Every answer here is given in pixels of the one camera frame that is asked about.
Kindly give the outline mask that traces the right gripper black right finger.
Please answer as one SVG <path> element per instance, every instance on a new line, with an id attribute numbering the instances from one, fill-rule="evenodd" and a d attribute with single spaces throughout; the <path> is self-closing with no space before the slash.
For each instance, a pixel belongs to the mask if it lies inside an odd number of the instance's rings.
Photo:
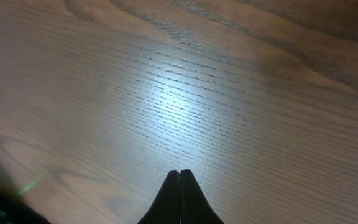
<path id="1" fill-rule="evenodd" d="M 180 172 L 180 218 L 182 224 L 224 224 L 189 169 Z"/>

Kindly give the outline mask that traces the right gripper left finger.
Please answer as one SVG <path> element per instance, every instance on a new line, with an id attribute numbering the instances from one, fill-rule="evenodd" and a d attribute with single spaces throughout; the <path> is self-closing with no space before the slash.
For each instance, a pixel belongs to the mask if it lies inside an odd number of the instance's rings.
<path id="1" fill-rule="evenodd" d="M 150 208 L 138 224 L 179 224 L 180 223 L 180 174 L 170 171 Z"/>

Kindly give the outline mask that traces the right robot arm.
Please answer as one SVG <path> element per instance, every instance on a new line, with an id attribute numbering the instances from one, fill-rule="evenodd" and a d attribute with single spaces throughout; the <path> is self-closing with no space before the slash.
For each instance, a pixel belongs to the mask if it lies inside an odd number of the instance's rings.
<path id="1" fill-rule="evenodd" d="M 41 214 L 0 192 L 0 223 L 50 224 Z M 170 171 L 138 224 L 223 224 L 189 169 Z"/>

